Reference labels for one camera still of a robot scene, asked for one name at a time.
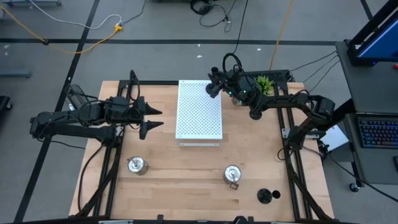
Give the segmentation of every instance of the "yellow cable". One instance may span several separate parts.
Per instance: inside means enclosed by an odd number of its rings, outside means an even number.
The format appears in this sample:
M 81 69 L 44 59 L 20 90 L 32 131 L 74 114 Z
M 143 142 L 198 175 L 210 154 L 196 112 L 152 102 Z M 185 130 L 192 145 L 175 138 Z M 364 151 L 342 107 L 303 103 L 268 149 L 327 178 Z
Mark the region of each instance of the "yellow cable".
M 274 57 L 275 57 L 276 49 L 278 48 L 280 38 L 282 37 L 282 34 L 284 33 L 285 25 L 286 25 L 287 19 L 289 18 L 290 10 L 292 9 L 292 6 L 293 6 L 293 1 L 294 0 L 290 1 L 289 8 L 288 8 L 288 10 L 286 12 L 286 16 L 285 16 L 284 22 L 282 23 L 282 27 L 280 28 L 278 40 L 277 40 L 276 45 L 275 45 L 274 53 L 272 54 L 271 64 L 269 65 L 269 70 L 272 70 L 272 63 L 274 63 Z
M 9 12 L 5 7 L 3 7 L 2 5 L 0 5 L 0 9 L 4 10 L 4 12 L 6 12 L 12 19 L 14 19 L 14 20 L 15 20 L 21 27 L 23 27 L 27 32 L 29 32 L 30 34 L 32 34 L 34 37 L 36 37 L 37 39 L 39 39 L 41 42 L 45 42 L 45 39 L 44 39 L 44 38 L 42 38 L 41 36 L 37 35 L 35 32 L 31 31 L 31 30 L 30 30 L 28 27 L 26 27 L 21 21 L 19 21 L 14 15 L 12 15 L 11 12 Z M 109 37 L 107 37 L 107 38 L 105 38 L 105 39 L 103 39 L 103 40 L 101 40 L 101 41 L 95 43 L 95 44 L 94 44 L 93 46 L 91 46 L 90 48 L 88 48 L 88 49 L 86 49 L 86 50 L 82 50 L 82 51 L 80 51 L 80 52 L 71 52 L 71 51 L 64 50 L 64 49 L 62 49 L 62 48 L 60 48 L 60 47 L 58 47 L 58 46 L 56 46 L 56 45 L 52 45 L 52 44 L 49 44 L 49 46 L 50 46 L 51 48 L 53 48 L 53 49 L 57 49 L 57 50 L 59 50 L 59 51 L 61 51 L 61 52 L 63 52 L 63 53 L 66 53 L 66 54 L 82 54 L 82 53 L 85 53 L 85 52 L 87 52 L 87 51 L 89 51 L 89 50 L 95 48 L 98 44 L 100 44 L 100 43 L 102 43 L 102 42 L 104 42 L 104 41 L 106 41 L 106 40 L 109 40 L 109 39 L 112 38 L 116 33 L 118 33 L 119 31 L 122 31 L 122 30 L 123 30 L 123 28 L 122 28 L 121 26 L 115 25 L 114 31 L 113 31 L 113 33 L 112 33 Z

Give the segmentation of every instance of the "wooden table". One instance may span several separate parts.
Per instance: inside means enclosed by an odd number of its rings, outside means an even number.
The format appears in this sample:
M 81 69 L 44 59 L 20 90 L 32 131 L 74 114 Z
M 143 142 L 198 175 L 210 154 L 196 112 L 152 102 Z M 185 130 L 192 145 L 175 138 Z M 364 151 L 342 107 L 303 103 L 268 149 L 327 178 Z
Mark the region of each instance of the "wooden table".
M 118 82 L 103 82 L 99 98 L 116 96 Z M 289 83 L 289 92 L 303 89 L 303 83 Z M 248 108 L 235 107 L 230 97 L 222 93 L 223 142 L 220 147 L 179 147 L 175 140 L 177 85 L 141 85 L 141 95 L 162 115 L 147 116 L 165 124 L 148 132 L 139 140 L 138 132 L 127 127 L 121 154 L 118 181 L 114 193 L 111 218 L 155 220 L 158 214 L 165 220 L 233 220 L 238 215 L 253 216 L 255 221 L 294 221 L 292 202 L 284 161 L 276 157 L 282 147 L 276 109 L 269 109 L 259 121 L 249 117 Z M 296 124 L 306 116 L 293 109 Z M 82 167 L 100 146 L 89 139 Z M 317 150 L 315 140 L 305 146 Z M 98 186 L 104 158 L 103 149 L 89 164 L 83 179 L 82 205 Z M 323 167 L 318 155 L 301 150 L 308 191 L 329 216 L 333 216 Z M 146 175 L 138 176 L 127 168 L 127 159 L 143 157 L 150 165 Z M 225 184 L 222 172 L 231 164 L 242 170 L 239 189 Z M 280 199 L 264 205 L 257 200 L 257 191 L 278 190 Z M 70 214 L 77 210 L 77 191 Z M 106 193 L 101 212 L 104 213 Z M 301 217 L 305 217 L 302 196 L 297 189 Z

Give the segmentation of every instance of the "gray floor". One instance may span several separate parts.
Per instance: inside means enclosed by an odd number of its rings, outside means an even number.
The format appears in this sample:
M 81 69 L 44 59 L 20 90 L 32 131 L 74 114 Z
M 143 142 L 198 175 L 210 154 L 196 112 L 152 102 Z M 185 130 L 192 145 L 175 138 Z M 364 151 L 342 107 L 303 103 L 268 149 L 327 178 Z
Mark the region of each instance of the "gray floor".
M 62 7 L 45 7 L 55 17 L 85 23 L 94 0 L 63 1 Z M 93 24 L 107 15 L 123 17 L 139 12 L 143 1 L 101 0 Z M 372 13 L 386 0 L 367 0 Z M 220 1 L 228 6 L 231 1 Z M 242 39 L 276 40 L 289 0 L 252 0 L 243 26 Z M 189 5 L 181 1 L 148 0 L 144 14 L 126 24 L 115 39 L 235 39 L 238 36 L 244 1 L 238 1 L 231 13 L 233 28 L 225 34 L 223 25 L 204 29 Z M 10 9 L 28 27 L 46 38 L 79 39 L 82 27 L 60 24 L 46 18 L 36 9 Z M 205 21 L 220 17 L 211 12 Z M 360 0 L 295 1 L 282 40 L 329 40 L 352 38 L 366 23 Z M 98 30 L 91 30 L 89 39 L 101 39 L 113 31 L 117 19 L 112 18 Z M 0 23 L 0 38 L 31 38 L 6 16 Z M 77 44 L 59 44 L 75 50 Z M 73 83 L 87 94 L 97 95 L 103 80 L 127 79 L 134 69 L 141 80 L 204 79 L 212 66 L 221 66 L 225 53 L 234 45 L 206 44 L 103 44 L 83 54 L 77 65 Z M 273 45 L 240 45 L 237 55 L 246 70 L 267 70 Z M 332 46 L 281 45 L 274 60 L 274 69 L 292 69 L 334 51 Z M 12 222 L 26 184 L 40 151 L 39 142 L 29 135 L 29 118 L 41 111 L 53 111 L 60 90 L 70 69 L 73 55 L 61 54 L 42 44 L 0 43 L 0 67 L 28 68 L 33 76 L 0 79 L 0 95 L 8 95 L 14 108 L 3 121 L 0 132 L 0 223 Z M 294 72 L 303 81 L 322 63 Z M 306 82 L 311 89 L 328 66 Z M 331 98 L 337 105 L 350 98 L 341 66 L 335 66 L 317 86 L 314 93 Z M 84 146 L 86 139 L 58 138 Z M 25 221 L 61 218 L 68 215 L 83 151 L 51 144 L 38 183 L 30 201 Z M 352 178 L 331 161 L 325 162 L 325 174 L 335 217 L 347 222 L 398 223 L 398 205 L 369 187 L 351 193 Z M 378 185 L 381 190 L 398 197 L 397 186 Z

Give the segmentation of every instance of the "green plant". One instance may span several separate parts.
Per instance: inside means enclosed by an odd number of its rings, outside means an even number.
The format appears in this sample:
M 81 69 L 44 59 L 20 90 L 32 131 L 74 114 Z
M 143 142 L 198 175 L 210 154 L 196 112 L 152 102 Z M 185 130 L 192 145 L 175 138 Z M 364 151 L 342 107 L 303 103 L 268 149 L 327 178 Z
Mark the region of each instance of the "green plant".
M 270 81 L 268 77 L 258 77 L 256 79 L 257 84 L 259 85 L 261 91 L 265 95 L 270 95 L 270 90 L 272 90 L 272 86 L 274 84 L 274 81 Z

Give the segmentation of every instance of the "white box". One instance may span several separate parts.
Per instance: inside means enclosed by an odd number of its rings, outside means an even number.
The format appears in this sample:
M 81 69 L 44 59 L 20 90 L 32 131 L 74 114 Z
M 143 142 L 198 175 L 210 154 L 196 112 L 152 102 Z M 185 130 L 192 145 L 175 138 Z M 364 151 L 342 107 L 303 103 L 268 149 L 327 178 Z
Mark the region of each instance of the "white box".
M 220 146 L 223 119 L 220 94 L 206 92 L 209 80 L 180 80 L 178 83 L 175 138 L 180 146 Z

